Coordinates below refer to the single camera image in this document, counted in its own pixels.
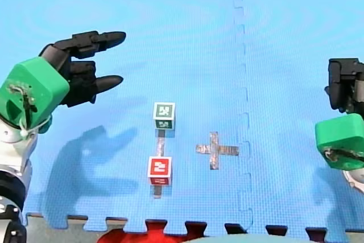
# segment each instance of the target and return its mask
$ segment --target white cube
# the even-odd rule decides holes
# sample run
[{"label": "white cube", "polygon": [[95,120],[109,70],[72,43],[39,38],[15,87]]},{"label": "white cube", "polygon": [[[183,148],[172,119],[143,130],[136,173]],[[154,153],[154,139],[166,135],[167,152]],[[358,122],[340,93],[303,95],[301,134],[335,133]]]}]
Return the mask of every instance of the white cube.
[{"label": "white cube", "polygon": [[156,129],[174,130],[176,122],[176,104],[174,102],[155,102],[153,120]]}]

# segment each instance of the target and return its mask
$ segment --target red object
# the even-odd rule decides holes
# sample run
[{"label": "red object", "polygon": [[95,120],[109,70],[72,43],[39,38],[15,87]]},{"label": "red object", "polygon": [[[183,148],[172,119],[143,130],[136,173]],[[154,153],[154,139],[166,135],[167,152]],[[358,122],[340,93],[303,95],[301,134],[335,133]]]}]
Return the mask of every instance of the red object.
[{"label": "red object", "polygon": [[181,243],[199,238],[201,229],[191,229],[186,236],[167,236],[163,234],[165,223],[147,223],[148,233],[128,234],[117,229],[102,236],[97,243]]},{"label": "red object", "polygon": [[169,159],[164,157],[153,157],[151,158],[152,168],[150,175],[162,175],[167,176],[169,174]]},{"label": "red object", "polygon": [[170,156],[150,156],[148,178],[152,185],[170,185],[172,183],[172,158]]},{"label": "red object", "polygon": [[153,185],[169,185],[168,178],[150,178],[150,183]]}]

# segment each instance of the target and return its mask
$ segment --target cube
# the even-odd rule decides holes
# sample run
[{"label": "cube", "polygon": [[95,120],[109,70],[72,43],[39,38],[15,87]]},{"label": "cube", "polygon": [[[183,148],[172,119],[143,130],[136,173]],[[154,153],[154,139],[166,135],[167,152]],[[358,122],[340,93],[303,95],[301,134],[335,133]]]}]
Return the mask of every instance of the cube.
[{"label": "cube", "polygon": [[148,163],[148,178],[152,185],[171,185],[172,158],[170,156],[150,156]]},{"label": "cube", "polygon": [[155,128],[174,130],[176,120],[176,104],[174,102],[155,102],[153,110]]}]

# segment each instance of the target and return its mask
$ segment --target interlocking foam tile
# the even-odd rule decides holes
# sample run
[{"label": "interlocking foam tile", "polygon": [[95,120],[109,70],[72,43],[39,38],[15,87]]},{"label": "interlocking foam tile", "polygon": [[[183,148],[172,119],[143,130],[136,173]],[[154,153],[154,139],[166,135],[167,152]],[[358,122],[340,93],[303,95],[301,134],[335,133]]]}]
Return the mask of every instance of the interlocking foam tile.
[{"label": "interlocking foam tile", "polygon": [[250,233],[266,225],[327,242],[364,230],[364,196],[315,148],[315,123],[338,116],[323,88],[331,57],[364,61],[364,0],[244,0],[249,84],[252,210]]},{"label": "interlocking foam tile", "polygon": [[[68,215],[86,216],[86,230],[106,230],[107,217],[128,219],[127,232],[145,232],[147,219],[167,220],[170,234],[186,234],[185,221],[206,222],[207,236],[226,233],[225,223],[250,227],[250,146],[238,134],[247,128],[242,0],[0,0],[0,7],[2,80],[48,43],[91,30],[127,33],[93,58],[99,76],[121,75],[122,85],[94,105],[59,107],[40,136],[25,215],[39,213],[54,228],[66,228]],[[147,180],[155,101],[175,102],[177,113],[165,150],[173,182],[161,199]],[[218,171],[196,153],[211,131],[241,147],[240,156],[221,156]]]}]

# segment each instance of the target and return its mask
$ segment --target red cube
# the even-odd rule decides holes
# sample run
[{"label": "red cube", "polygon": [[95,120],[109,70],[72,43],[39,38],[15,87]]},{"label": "red cube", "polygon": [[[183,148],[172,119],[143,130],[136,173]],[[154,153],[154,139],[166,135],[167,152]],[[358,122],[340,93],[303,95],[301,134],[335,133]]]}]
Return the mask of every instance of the red cube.
[{"label": "red cube", "polygon": [[171,185],[172,158],[170,156],[150,156],[148,178],[152,185]]}]

